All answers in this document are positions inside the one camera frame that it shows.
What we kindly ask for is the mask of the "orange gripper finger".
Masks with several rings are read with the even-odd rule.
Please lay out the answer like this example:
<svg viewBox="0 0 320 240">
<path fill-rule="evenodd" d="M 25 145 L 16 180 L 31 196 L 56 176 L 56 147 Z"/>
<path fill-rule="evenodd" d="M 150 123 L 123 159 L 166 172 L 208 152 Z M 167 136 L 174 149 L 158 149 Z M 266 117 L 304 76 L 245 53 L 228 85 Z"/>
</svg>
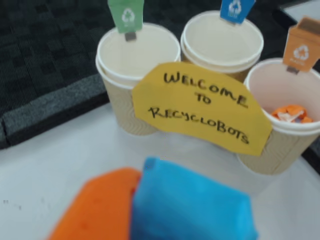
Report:
<svg viewBox="0 0 320 240">
<path fill-rule="evenodd" d="M 141 172 L 124 167 L 89 180 L 49 235 L 50 240 L 128 240 Z"/>
</svg>

